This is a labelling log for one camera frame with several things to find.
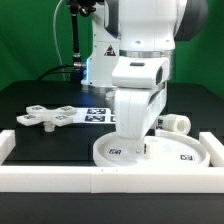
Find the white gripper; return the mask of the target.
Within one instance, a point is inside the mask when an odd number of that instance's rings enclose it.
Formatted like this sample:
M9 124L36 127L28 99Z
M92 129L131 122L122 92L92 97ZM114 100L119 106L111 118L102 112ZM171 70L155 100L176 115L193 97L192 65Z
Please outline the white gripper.
M170 61L120 57L112 73L115 122L120 137L142 139L164 109Z

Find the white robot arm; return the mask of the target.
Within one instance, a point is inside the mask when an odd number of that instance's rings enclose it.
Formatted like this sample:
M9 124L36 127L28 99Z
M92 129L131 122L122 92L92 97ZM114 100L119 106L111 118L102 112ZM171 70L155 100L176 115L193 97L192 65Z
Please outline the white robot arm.
M93 0L95 47L82 84L115 90L116 132L142 139L166 105L177 41L207 21L207 0Z

